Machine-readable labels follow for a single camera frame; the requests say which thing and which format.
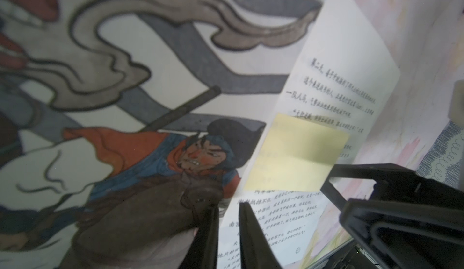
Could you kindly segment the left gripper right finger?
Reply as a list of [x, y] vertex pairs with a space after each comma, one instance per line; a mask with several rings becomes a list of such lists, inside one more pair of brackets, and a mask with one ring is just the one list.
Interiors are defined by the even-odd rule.
[[239, 239], [241, 269], [282, 269], [247, 202], [239, 204]]

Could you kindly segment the illustrated story book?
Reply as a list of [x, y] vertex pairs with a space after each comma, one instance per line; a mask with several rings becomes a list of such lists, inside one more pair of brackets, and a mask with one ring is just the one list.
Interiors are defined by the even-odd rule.
[[1, 0], [1, 267], [175, 269], [218, 205], [238, 269], [239, 200], [298, 260], [325, 198], [244, 186], [275, 113], [349, 163], [398, 78], [352, 0]]

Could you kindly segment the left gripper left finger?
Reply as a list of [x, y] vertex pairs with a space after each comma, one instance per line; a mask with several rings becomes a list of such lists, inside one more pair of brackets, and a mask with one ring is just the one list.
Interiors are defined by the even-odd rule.
[[216, 269], [219, 239], [219, 209], [210, 209], [193, 239], [179, 269]]

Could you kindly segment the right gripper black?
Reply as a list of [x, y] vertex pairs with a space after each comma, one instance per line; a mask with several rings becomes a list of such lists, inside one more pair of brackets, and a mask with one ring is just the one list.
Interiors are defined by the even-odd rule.
[[[368, 200], [346, 200], [331, 178], [373, 180]], [[339, 222], [384, 269], [461, 269], [464, 193], [392, 164], [335, 165], [321, 192]]]

